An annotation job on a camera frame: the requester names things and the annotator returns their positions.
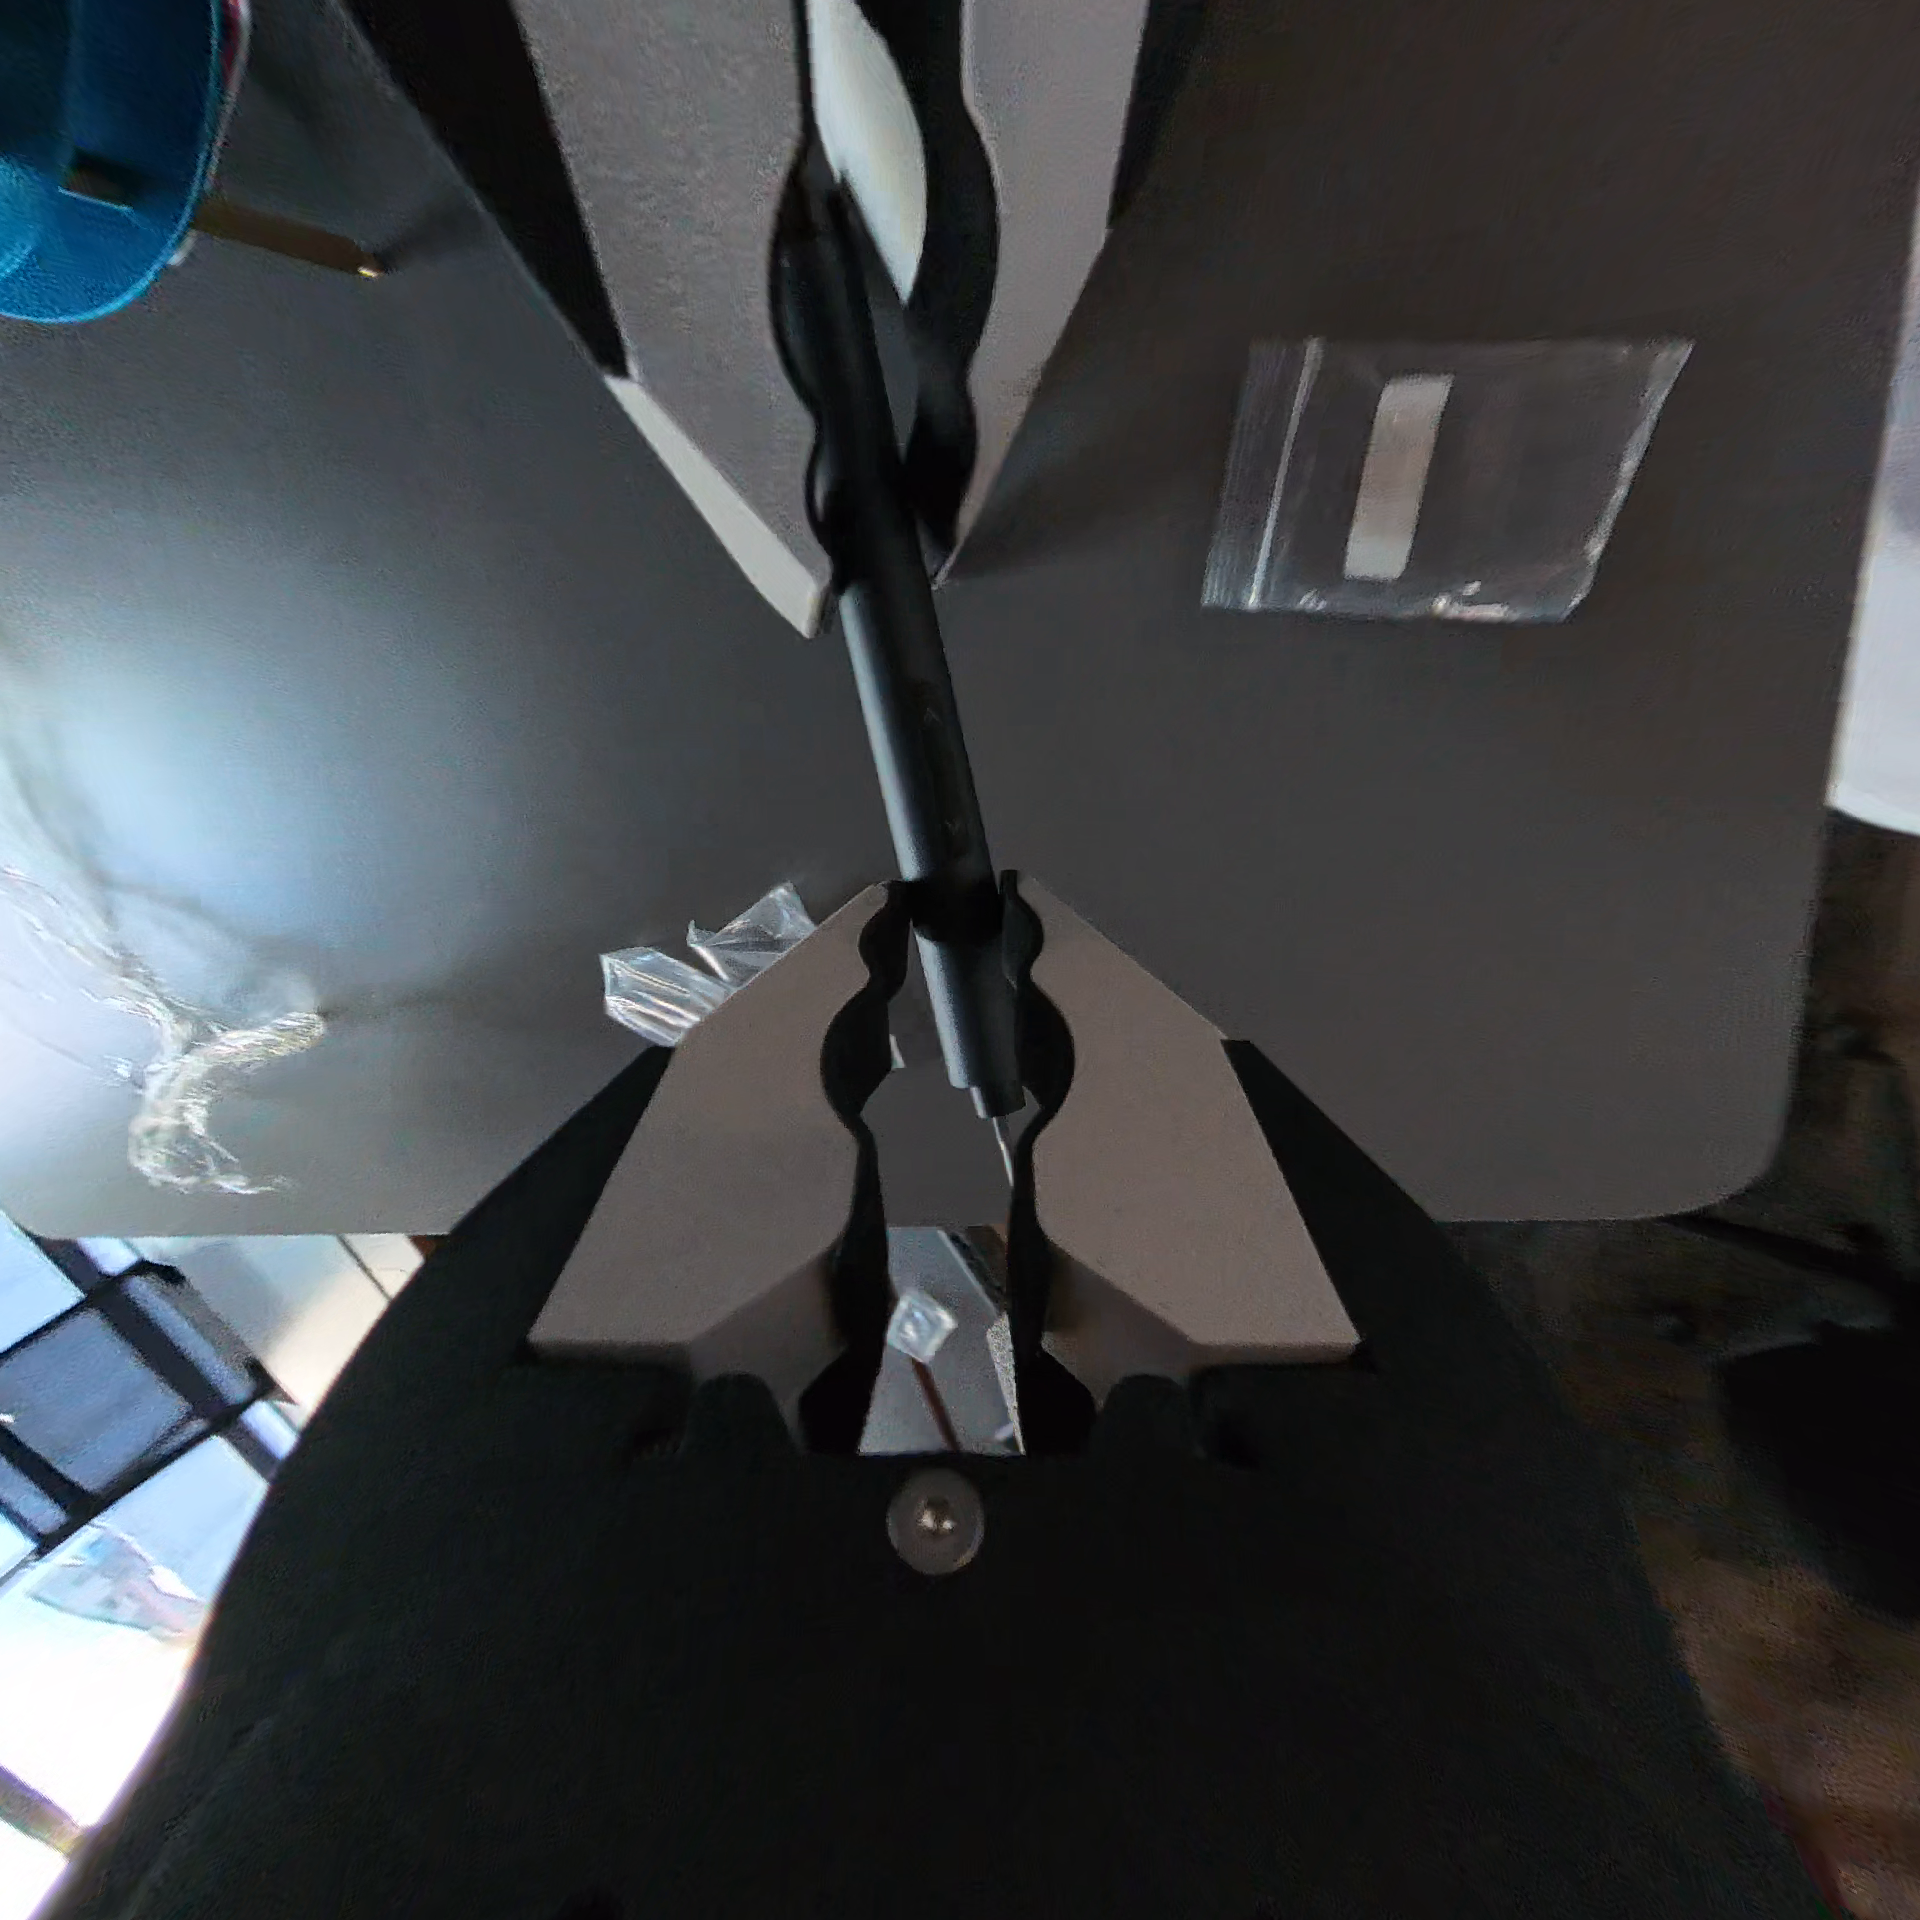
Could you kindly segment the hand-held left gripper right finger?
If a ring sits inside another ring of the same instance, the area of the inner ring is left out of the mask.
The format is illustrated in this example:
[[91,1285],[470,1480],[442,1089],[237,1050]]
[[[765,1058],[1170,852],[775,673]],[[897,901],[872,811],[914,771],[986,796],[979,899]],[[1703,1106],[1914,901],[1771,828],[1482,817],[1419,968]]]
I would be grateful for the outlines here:
[[1345,1361],[1359,1334],[1224,1033],[1032,880],[1025,982],[1066,1042],[1030,1133],[1042,1350],[1073,1378]]

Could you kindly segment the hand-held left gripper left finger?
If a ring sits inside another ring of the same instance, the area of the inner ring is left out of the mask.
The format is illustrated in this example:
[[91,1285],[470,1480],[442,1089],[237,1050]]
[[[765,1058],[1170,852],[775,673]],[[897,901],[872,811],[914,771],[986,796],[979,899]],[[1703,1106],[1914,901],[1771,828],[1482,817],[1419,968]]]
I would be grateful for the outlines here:
[[547,1361],[824,1370],[830,1253],[856,1145],[824,1091],[827,1024],[869,982],[872,884],[695,1024],[530,1333]]

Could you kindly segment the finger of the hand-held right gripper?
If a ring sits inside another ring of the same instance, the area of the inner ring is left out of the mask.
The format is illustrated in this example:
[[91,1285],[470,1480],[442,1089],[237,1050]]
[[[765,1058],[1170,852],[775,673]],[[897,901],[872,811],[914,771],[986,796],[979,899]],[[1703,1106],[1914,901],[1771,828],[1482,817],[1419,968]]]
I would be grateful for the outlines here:
[[726,557],[800,635],[830,562],[801,505],[810,427],[770,322],[800,149],[779,3],[515,3],[622,342],[607,387]]
[[1106,245],[1145,3],[914,3],[925,230],[904,298],[904,472],[941,579]]

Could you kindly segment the black screwdriver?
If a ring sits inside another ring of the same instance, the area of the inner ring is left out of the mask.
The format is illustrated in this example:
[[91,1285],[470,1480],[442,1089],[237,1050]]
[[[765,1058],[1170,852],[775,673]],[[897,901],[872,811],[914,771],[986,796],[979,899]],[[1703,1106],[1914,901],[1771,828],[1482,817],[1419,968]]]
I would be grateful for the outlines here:
[[1000,963],[1000,888],[904,489],[856,225],[814,130],[800,140],[775,212],[770,312],[810,426],[806,524],[831,569],[943,1067],[1015,1178],[1023,1084],[1017,997]]

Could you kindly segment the blue robot arm base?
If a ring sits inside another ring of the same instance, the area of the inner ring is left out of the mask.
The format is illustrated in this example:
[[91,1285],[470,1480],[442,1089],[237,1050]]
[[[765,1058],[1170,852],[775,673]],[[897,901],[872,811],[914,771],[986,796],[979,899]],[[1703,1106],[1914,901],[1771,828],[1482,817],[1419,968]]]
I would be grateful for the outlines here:
[[249,3],[1,4],[1,316],[104,321],[199,237],[375,281],[358,243],[218,192]]

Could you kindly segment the clear plastic scrap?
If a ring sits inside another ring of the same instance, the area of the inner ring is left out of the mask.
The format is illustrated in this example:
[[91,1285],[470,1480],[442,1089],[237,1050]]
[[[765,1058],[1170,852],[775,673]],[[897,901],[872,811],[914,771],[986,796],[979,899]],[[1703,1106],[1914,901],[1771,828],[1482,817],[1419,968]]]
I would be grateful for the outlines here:
[[607,1018],[649,1048],[673,1050],[797,949],[815,918],[790,883],[782,883],[719,929],[688,926],[686,955],[627,947],[598,955]]

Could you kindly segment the clear plastic wrap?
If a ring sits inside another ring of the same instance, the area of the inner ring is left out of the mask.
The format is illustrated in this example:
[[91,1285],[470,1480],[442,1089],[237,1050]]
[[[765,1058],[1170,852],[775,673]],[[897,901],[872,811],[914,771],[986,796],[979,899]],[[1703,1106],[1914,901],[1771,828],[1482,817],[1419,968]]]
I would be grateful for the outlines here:
[[107,1054],[91,1067],[131,1101],[123,1139],[134,1178],[190,1198],[290,1194],[295,1181],[249,1163],[223,1125],[253,1074],[305,1057],[329,1035],[311,989],[297,977],[269,977],[262,995],[230,1005],[183,997],[101,912],[14,859],[1,875],[5,915],[50,979],[141,1035],[138,1054]]

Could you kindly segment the small clear bag white strip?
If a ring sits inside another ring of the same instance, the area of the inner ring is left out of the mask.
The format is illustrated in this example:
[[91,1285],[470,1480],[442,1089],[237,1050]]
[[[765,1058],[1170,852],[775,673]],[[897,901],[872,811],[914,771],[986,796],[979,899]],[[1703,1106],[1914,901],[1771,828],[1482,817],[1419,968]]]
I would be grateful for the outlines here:
[[1203,609],[1568,619],[1691,349],[1675,339],[1256,342]]

